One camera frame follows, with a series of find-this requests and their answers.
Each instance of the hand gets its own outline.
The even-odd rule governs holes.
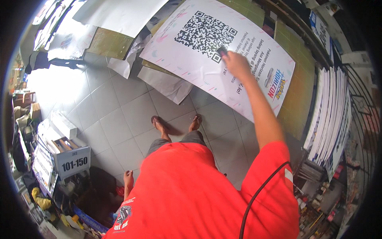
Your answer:
[[[127,187],[129,190],[133,189],[134,185],[134,178],[133,178],[133,171],[126,171],[123,175],[123,181],[125,183],[125,187]]]
[[[252,76],[251,68],[249,67],[247,58],[244,56],[228,51],[227,55],[223,55],[222,58],[228,70],[240,81],[245,81],[249,76]]]

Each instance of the black cable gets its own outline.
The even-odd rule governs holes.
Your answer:
[[[283,168],[285,165],[287,165],[287,164],[289,164],[289,166],[291,166],[290,162],[285,162],[285,163],[281,164],[281,166],[278,167],[278,168],[273,172],[273,174],[271,174],[271,176],[268,177],[268,179],[261,185],[261,187],[259,187],[259,189],[256,191],[256,193],[253,195],[252,199],[251,199],[250,202],[248,203],[247,210],[245,210],[244,217],[243,217],[243,221],[241,222],[241,228],[240,228],[239,239],[243,239],[245,222],[247,221],[247,216],[248,216],[249,210],[251,209],[252,203],[254,202],[255,198],[256,198],[257,195],[260,193],[260,191],[265,187],[265,185],[267,185],[267,183],[274,177],[274,175],[276,175],[276,173],[277,173],[278,171],[280,171],[280,169],[282,169],[282,168]]]

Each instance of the pokemon horizon logo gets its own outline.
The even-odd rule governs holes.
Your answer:
[[[131,217],[131,206],[122,206],[118,213],[118,217],[115,221],[116,223],[119,223],[119,225],[115,225],[114,230],[121,230],[125,226],[127,226],[130,217]]]
[[[284,74],[281,73],[279,69],[277,69],[275,78],[272,82],[272,86],[269,88],[268,96],[271,97],[273,100],[275,97],[279,99],[282,93],[284,92],[284,85]]]

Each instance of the qr code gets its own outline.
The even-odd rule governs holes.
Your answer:
[[[222,59],[216,52],[221,46],[227,46],[235,38],[237,31],[216,18],[197,11],[185,24],[175,41],[206,54],[214,62]]]

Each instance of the tiled floor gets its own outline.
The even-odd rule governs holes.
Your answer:
[[[36,92],[44,119],[52,110],[61,111],[78,127],[74,141],[92,148],[92,165],[119,183],[127,170],[133,170],[137,179],[150,144],[160,137],[151,117],[162,117],[178,134],[171,139],[180,141],[199,113],[203,115],[199,130],[216,166],[240,189],[259,152],[250,121],[197,87],[176,105],[137,77],[139,62],[129,79],[108,69],[105,57],[86,53],[85,62],[75,70],[54,65],[35,70],[28,77],[28,88]]]

